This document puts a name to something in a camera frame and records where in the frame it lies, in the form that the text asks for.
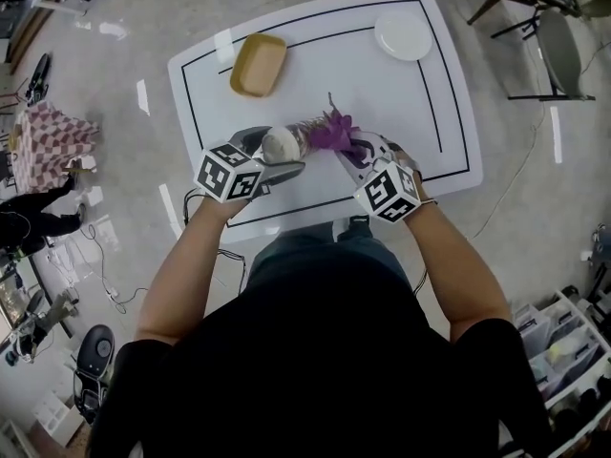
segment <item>plastic storage bin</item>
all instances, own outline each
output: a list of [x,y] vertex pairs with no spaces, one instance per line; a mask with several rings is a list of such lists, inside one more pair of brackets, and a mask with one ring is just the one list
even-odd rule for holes
[[583,325],[581,318],[568,303],[558,301],[542,311],[551,320],[548,344],[554,344]]
[[514,314],[514,325],[522,337],[529,359],[545,351],[552,325],[548,316],[528,304]]
[[552,344],[545,352],[547,362],[562,377],[561,387],[573,383],[588,369],[600,343],[586,326],[578,327]]
[[548,363],[545,353],[535,356],[529,363],[535,375],[538,391],[541,392],[544,400],[548,400],[562,383],[561,375],[558,375]]

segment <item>power cord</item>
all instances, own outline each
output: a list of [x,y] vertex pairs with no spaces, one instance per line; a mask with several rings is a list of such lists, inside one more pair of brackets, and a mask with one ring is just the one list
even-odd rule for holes
[[89,262],[87,261],[87,259],[85,258],[85,255],[83,255],[83,252],[81,251],[80,247],[78,246],[78,243],[71,238],[71,241],[73,242],[74,246],[76,246],[76,249],[78,250],[78,252],[80,253],[81,258],[83,259],[83,261],[87,264],[87,266],[89,266],[89,269],[92,270],[92,273],[94,275],[96,275],[102,282],[102,286],[104,287],[104,291],[106,292],[106,295],[108,296],[108,298],[111,300],[111,302],[115,305],[115,310],[121,314],[121,315],[125,315],[127,314],[127,308],[126,305],[133,301],[136,298],[137,292],[139,290],[147,290],[148,288],[144,288],[144,287],[140,287],[137,288],[134,291],[134,295],[132,295],[132,297],[130,297],[128,300],[126,301],[118,301],[115,296],[113,295],[113,291],[109,290],[108,287],[106,286],[106,280],[108,280],[105,276],[104,276],[104,261],[106,260],[106,256],[104,255],[104,248],[102,248],[102,245],[99,243],[99,241],[96,239],[97,236],[97,232],[95,230],[95,227],[93,224],[89,224],[87,226],[87,230],[89,231],[89,236],[87,236],[85,234],[85,232],[80,229],[80,233],[83,235],[83,238],[87,239],[87,240],[92,240],[93,242],[95,242],[95,244],[97,244],[97,247],[99,248],[99,251],[102,255],[102,261],[101,261],[101,275],[98,275],[96,273],[96,271],[94,270],[94,268],[89,264]]
[[51,328],[51,342],[44,347],[43,349],[41,349],[38,353],[36,353],[36,355],[32,358],[32,362],[38,358],[41,354],[43,354],[45,351],[47,351],[47,349],[49,349],[51,346],[53,346],[53,343],[55,342],[55,328],[52,327]]
[[[70,278],[68,275],[66,275],[63,270],[56,265],[54,262],[52,262],[52,258],[51,256],[48,257],[49,263],[57,270],[57,272],[64,278],[64,280],[66,281],[66,283],[68,284],[68,288],[70,288],[71,290],[73,290],[76,294],[76,299],[73,300],[72,302],[80,302],[80,293],[78,292],[78,290],[76,289],[76,287],[74,286],[74,280],[72,278]],[[69,270],[68,268],[66,268],[66,266],[64,265],[64,270],[66,271],[72,271]]]
[[[184,200],[182,202],[182,219],[184,220],[185,227],[189,223],[189,201],[193,198],[204,198],[206,195],[196,193],[199,188],[192,188],[189,190],[184,196]],[[240,278],[240,287],[238,288],[238,295],[242,292],[242,285],[244,283],[244,279],[246,278],[246,257],[243,255],[239,255],[227,249],[219,248],[217,252],[218,255],[223,255],[226,258],[229,258],[233,261],[241,261],[242,262],[242,276]]]
[[588,62],[587,66],[583,69],[583,71],[581,72],[581,75],[583,75],[585,72],[588,71],[588,69],[590,68],[590,65],[593,63],[594,58],[597,56],[597,54],[602,51],[604,48],[606,48],[607,46],[609,46],[611,44],[611,41],[609,41],[606,44],[601,45],[597,50],[594,51],[594,54],[592,54],[592,58],[590,59],[590,61]]
[[[529,57],[531,59],[531,63],[533,64],[533,68],[535,69],[535,77],[537,78],[538,93],[541,94],[541,82],[539,80],[538,73],[537,73],[537,62],[535,61],[535,58],[533,57],[533,53],[531,52],[531,49],[528,46],[528,43],[526,44],[526,50],[527,50],[528,55],[529,55]],[[533,131],[533,144],[531,145],[531,148],[528,150],[528,153],[524,157],[524,160],[522,161],[522,164],[520,165],[520,167],[516,171],[516,174],[514,175],[512,180],[509,182],[509,185],[507,185],[507,188],[505,189],[505,192],[503,192],[503,195],[496,202],[495,206],[493,207],[492,212],[486,218],[486,221],[484,222],[484,224],[481,226],[479,231],[477,231],[475,233],[475,235],[471,238],[471,240],[474,240],[475,238],[477,238],[484,231],[484,229],[486,229],[486,226],[490,223],[490,221],[492,220],[493,216],[495,215],[496,209],[498,209],[498,206],[501,204],[501,202],[509,194],[509,191],[511,190],[512,186],[514,186],[514,183],[516,182],[517,177],[519,177],[519,175],[524,171],[524,168],[526,167],[526,163],[528,163],[528,159],[531,157],[532,152],[535,150],[535,146],[537,146],[539,129],[543,125],[543,122],[545,121],[545,117],[547,116],[547,108],[545,107],[544,104],[543,104],[542,108],[543,108],[543,114],[541,116],[541,120],[539,121],[538,125],[537,126],[535,126],[535,125],[531,126],[531,130]]]
[[418,295],[418,292],[420,291],[420,289],[424,286],[424,284],[427,281],[427,277],[429,276],[429,272],[427,271],[427,269],[425,268],[424,271],[422,272],[422,277],[420,277],[420,281],[418,282],[418,284],[416,285],[416,288],[413,290],[413,295],[416,296]]
[[134,291],[134,295],[133,295],[132,297],[130,297],[130,298],[127,300],[127,301],[123,301],[123,302],[118,302],[118,301],[116,301],[116,300],[115,300],[115,298],[114,298],[114,297],[112,297],[112,296],[111,296],[111,299],[112,299],[112,300],[113,300],[113,302],[115,303],[115,309],[116,309],[116,311],[117,311],[119,314],[123,314],[123,315],[127,314],[127,308],[125,308],[125,305],[126,305],[126,304],[128,304],[129,302],[131,302],[133,299],[135,299],[135,298],[136,298],[136,295],[137,295],[138,290],[146,290],[147,292],[149,291],[149,289],[148,289],[148,288],[144,288],[144,287],[137,288],[137,289]]
[[80,248],[78,247],[78,244],[76,244],[76,249],[78,249],[78,252],[80,253],[80,256],[83,257],[83,260],[87,263],[87,265],[89,266],[89,268],[92,270],[92,272],[98,276],[101,280],[102,280],[102,286],[104,287],[104,291],[106,292],[106,295],[111,295],[113,292],[111,290],[108,289],[108,287],[106,286],[106,277],[104,277],[104,261],[106,259],[106,257],[104,256],[104,249],[102,248],[102,245],[99,243],[99,241],[95,238],[97,235],[97,232],[95,231],[95,227],[93,224],[89,224],[89,226],[87,226],[88,230],[89,230],[89,236],[87,236],[85,234],[85,232],[82,229],[79,229],[80,233],[83,235],[83,238],[88,239],[88,240],[92,240],[95,244],[97,244],[97,247],[99,248],[99,252],[102,254],[102,275],[99,276],[95,270],[93,269],[93,267],[87,262],[87,260],[85,259],[85,257],[83,256],[82,251],[80,250]]

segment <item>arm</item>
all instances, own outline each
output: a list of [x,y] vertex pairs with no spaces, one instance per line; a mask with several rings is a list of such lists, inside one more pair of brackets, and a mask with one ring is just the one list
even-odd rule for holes
[[[420,181],[417,187],[420,197],[428,198]],[[435,204],[422,206],[405,222],[418,243],[441,310],[450,321],[453,342],[485,319],[511,320],[492,271]]]
[[153,280],[140,309],[136,340],[174,344],[201,322],[222,229],[245,205],[204,199]]

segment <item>yellow tray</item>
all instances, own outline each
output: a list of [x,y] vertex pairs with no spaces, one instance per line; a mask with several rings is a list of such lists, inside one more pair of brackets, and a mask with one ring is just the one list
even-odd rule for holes
[[229,84],[236,94],[262,98],[271,94],[286,56],[286,43],[268,34],[246,37]]

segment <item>black shirt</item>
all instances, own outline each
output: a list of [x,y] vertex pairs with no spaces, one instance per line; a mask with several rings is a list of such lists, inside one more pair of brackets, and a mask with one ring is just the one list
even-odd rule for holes
[[91,456],[127,456],[140,441],[147,458],[491,457],[499,420],[547,456],[547,414],[510,323],[483,321],[452,345],[385,266],[317,253],[288,271],[264,266],[173,347],[123,346]]

